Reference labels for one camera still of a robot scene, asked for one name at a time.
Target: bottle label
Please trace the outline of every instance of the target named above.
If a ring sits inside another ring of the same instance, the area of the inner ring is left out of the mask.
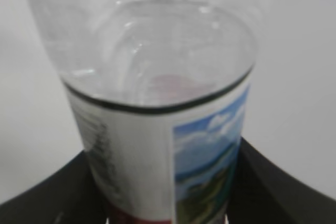
[[[66,85],[112,223],[223,223],[248,85],[249,74],[218,94],[160,109]]]

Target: white background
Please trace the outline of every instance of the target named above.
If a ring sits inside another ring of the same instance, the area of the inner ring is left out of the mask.
[[[336,0],[275,0],[244,136],[294,177],[336,199]],[[0,202],[81,150],[26,0],[0,0]]]

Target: green island picture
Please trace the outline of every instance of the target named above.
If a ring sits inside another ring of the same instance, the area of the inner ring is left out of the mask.
[[[213,223],[224,213],[234,178],[247,92],[218,113],[174,128],[178,224]]]

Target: clear plastic bottle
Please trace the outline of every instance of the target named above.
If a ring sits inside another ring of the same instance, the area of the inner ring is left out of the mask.
[[[114,221],[221,220],[269,1],[29,1]]]

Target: water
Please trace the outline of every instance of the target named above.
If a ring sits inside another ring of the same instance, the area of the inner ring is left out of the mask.
[[[96,17],[92,66],[63,78],[90,96],[137,106],[182,103],[216,92],[252,66],[256,44],[234,15],[205,3],[152,0]]]

